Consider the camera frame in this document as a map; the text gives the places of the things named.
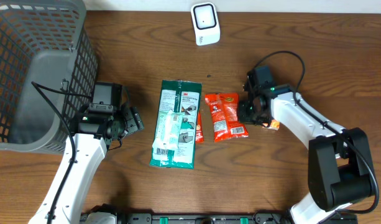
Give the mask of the small orange tissue box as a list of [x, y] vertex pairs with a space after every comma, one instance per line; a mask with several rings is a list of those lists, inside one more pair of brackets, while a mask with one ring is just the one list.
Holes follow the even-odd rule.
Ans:
[[265, 129], [272, 129], [272, 130], [277, 131], [280, 128], [280, 122], [273, 119], [273, 120], [271, 120], [270, 123], [263, 123], [262, 127]]

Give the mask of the large orange snack bag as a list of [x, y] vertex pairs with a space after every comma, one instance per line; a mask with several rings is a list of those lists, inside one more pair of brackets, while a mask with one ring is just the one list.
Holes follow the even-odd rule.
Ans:
[[237, 93], [211, 93], [204, 98], [211, 113], [214, 142], [249, 136], [246, 127], [239, 122]]

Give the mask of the light green wipes pack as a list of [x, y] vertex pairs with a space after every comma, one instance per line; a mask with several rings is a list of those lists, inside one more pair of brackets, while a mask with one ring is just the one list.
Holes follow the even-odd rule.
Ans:
[[168, 160], [168, 153], [178, 149], [179, 135], [184, 113], [172, 110], [159, 111], [155, 138], [152, 144], [152, 158], [160, 161]]

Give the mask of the green 3M gloves package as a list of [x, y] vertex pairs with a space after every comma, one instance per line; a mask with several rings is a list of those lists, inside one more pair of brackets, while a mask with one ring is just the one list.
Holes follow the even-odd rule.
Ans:
[[168, 153], [167, 161], [151, 158], [150, 165], [169, 168], [194, 168], [196, 121], [200, 107], [202, 84], [183, 80], [164, 80], [160, 91], [159, 111], [184, 113], [178, 149]]

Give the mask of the thin orange sachet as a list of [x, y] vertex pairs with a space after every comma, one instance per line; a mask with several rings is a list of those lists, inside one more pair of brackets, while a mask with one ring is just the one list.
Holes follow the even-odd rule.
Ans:
[[203, 130], [202, 130], [202, 123], [201, 123], [201, 115], [200, 112], [198, 112], [197, 115], [197, 121], [196, 121], [196, 143], [202, 143], [204, 142], [204, 136], [203, 136]]

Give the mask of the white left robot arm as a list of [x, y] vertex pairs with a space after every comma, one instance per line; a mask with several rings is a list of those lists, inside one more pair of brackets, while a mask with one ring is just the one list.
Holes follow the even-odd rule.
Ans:
[[135, 107], [82, 107], [71, 121], [66, 148], [53, 182], [30, 223], [117, 223], [114, 212], [83, 214], [93, 177], [113, 141], [144, 128]]

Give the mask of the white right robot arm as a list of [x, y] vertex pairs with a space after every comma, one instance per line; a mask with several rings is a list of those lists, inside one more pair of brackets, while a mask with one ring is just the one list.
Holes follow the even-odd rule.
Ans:
[[308, 150], [308, 194], [283, 223], [327, 223], [374, 211], [379, 185], [366, 133], [346, 129], [311, 107], [292, 86], [245, 86], [238, 118], [246, 124], [286, 126]]

